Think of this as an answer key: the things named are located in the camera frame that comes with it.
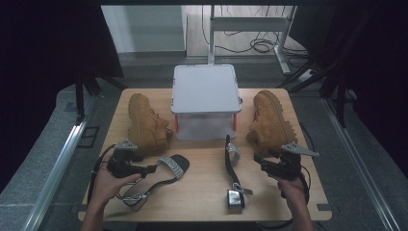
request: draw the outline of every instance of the wooden table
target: wooden table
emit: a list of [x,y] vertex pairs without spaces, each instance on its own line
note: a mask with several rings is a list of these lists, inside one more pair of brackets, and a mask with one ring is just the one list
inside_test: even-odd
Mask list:
[[[238,113],[237,136],[231,141],[240,150],[241,159],[234,167],[243,187],[254,191],[245,197],[245,208],[240,214],[228,211],[226,195],[232,189],[232,181],[225,169],[224,145],[222,141],[178,141],[171,142],[167,156],[181,154],[190,161],[185,175],[172,185],[154,191],[138,212],[133,212],[121,200],[112,199],[106,209],[104,220],[121,221],[267,221],[288,220],[291,213],[285,199],[280,197],[276,181],[261,171],[253,161],[253,148],[246,141],[249,124],[253,120],[253,97],[261,89],[240,89],[243,100]],[[270,90],[276,94],[283,106],[283,115],[296,132],[298,143],[307,147],[288,93],[281,89]],[[160,117],[167,119],[168,128],[175,131],[174,115],[171,112],[172,89],[128,89],[124,90],[105,139],[102,151],[109,145],[127,139],[131,125],[128,102],[133,93],[142,93],[149,98],[150,105]],[[159,156],[146,157],[139,166],[155,164]],[[318,204],[328,204],[312,158],[302,156],[302,164],[310,171],[312,188],[308,204],[312,220],[331,219],[331,211],[320,211]],[[85,212],[78,218],[83,220]]]

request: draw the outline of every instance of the sandal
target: sandal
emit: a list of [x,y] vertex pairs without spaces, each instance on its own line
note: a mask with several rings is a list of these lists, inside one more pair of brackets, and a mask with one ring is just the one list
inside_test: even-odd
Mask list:
[[[118,194],[117,197],[137,212],[155,188],[176,182],[184,175],[189,166],[190,162],[181,155],[162,156],[157,163],[155,173],[148,174],[146,178],[141,178],[123,196]],[[168,176],[172,174],[175,176],[168,179]]]

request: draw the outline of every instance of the gray carpet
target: gray carpet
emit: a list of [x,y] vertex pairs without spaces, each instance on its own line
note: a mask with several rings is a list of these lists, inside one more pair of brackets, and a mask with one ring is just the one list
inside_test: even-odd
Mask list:
[[[178,64],[191,63],[203,64],[203,61],[177,60],[165,64],[147,64],[143,61],[126,60],[122,67],[125,78],[116,80],[128,88],[171,88],[174,67]],[[235,67],[240,88],[274,88],[286,78],[274,59],[259,61],[219,59],[217,63],[232,64]],[[101,151],[121,94],[121,91],[112,85],[102,80],[98,82],[102,88],[103,97],[98,97],[88,124],[89,128],[99,129],[97,139],[92,147],[76,148],[39,230],[79,230],[81,226],[81,221],[77,219],[77,212],[83,209],[80,205],[89,183],[90,171]],[[333,212],[330,220],[315,222],[316,229],[386,230],[324,110],[318,95],[320,84],[317,82],[300,92],[291,93],[299,122],[306,129],[305,137],[308,138],[306,132],[310,135],[310,139],[307,139],[309,146],[313,144],[320,154],[320,157],[315,159],[315,164],[330,204],[328,209]],[[0,195],[0,227],[3,230],[21,229],[30,213],[74,124],[76,112],[66,107],[75,102],[74,95],[73,87],[60,92],[57,97],[57,107],[41,137],[11,183]],[[345,124],[372,178],[393,210],[400,230],[408,230],[407,179],[362,124],[351,105],[345,107]],[[89,141],[82,140],[80,144],[87,145]],[[198,227],[194,223],[183,226],[185,228],[179,225],[178,223],[166,223],[166,225],[144,223],[139,225],[138,230],[186,230],[186,228],[197,230]],[[136,223],[130,222],[106,223],[106,228],[114,231],[135,230],[137,227]],[[206,227],[228,230],[235,226],[225,223],[221,226]],[[253,224],[243,223],[240,227],[241,230],[253,230]],[[292,230],[292,228],[289,226],[283,230]]]

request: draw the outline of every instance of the wooden floor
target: wooden floor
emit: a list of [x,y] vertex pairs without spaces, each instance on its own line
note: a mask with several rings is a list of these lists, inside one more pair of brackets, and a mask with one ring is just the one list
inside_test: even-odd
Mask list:
[[[283,6],[215,6],[215,16],[236,17],[285,17],[292,7]],[[187,27],[187,56],[207,56],[210,41],[210,6],[186,6],[188,17]],[[278,33],[273,32],[215,32],[214,41],[216,56],[262,56],[274,55],[273,44],[277,41]],[[265,39],[268,43],[258,46],[265,53],[260,53],[251,47],[254,39]],[[291,38],[287,38],[285,47],[304,49]]]

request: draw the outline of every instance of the brown leather work boot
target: brown leather work boot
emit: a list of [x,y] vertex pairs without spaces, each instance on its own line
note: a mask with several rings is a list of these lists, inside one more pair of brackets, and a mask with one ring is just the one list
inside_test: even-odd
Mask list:
[[140,93],[132,95],[128,110],[132,120],[129,140],[138,147],[138,153],[163,154],[173,135],[173,132],[167,129],[168,121],[155,114],[149,99]]
[[272,92],[259,91],[253,102],[255,115],[246,138],[257,153],[272,154],[280,151],[282,145],[297,141],[291,124],[282,116],[279,99]]

